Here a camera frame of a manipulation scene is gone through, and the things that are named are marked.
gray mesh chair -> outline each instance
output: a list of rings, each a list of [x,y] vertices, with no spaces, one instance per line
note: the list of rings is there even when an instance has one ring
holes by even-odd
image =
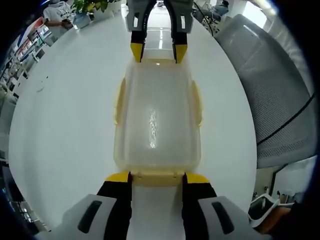
[[[237,15],[230,20],[215,39],[243,85],[258,143],[295,115],[311,96],[296,66],[278,42],[244,16]],[[257,146],[258,168],[289,164],[316,154],[315,102]]]

white tabletop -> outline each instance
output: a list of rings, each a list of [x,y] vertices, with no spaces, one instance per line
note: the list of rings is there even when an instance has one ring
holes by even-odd
[[[155,11],[149,25],[161,27],[157,19],[168,24]],[[50,228],[120,171],[113,160],[114,107],[133,59],[130,39],[121,16],[68,31],[34,67],[18,100],[9,165],[22,195]],[[219,196],[248,211],[257,150],[244,89],[224,51],[196,21],[186,58],[203,102],[202,157],[195,171]],[[132,207],[128,239],[149,233],[154,239],[183,239],[181,193],[175,187],[135,187]]]

white shirt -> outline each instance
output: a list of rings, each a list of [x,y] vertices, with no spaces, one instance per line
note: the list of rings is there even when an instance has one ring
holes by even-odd
[[[55,4],[50,4],[45,10],[43,10],[44,19],[49,21],[62,22],[62,20],[70,19],[71,8],[64,1],[60,1]],[[60,38],[68,30],[63,26],[48,26],[49,30],[56,38]]]

white table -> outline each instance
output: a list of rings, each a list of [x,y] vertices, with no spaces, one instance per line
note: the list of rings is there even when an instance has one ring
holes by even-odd
[[[157,18],[168,23],[160,11],[152,12],[150,26]],[[156,41],[152,35],[147,41]],[[121,16],[70,30],[35,66],[19,98],[9,165],[22,195],[51,228],[67,209],[96,194],[107,176],[120,171],[113,160],[114,106],[133,59],[130,39]],[[241,82],[219,44],[196,21],[186,58],[203,101],[202,157],[195,171],[210,180],[219,196],[248,211],[257,152]],[[150,239],[148,234],[183,239],[180,201],[175,187],[135,187],[128,239]]]

clear plastic container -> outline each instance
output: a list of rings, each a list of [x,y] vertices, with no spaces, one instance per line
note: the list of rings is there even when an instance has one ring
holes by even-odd
[[[114,160],[126,171],[189,171],[201,158],[198,89],[183,64],[132,63],[116,105]]]

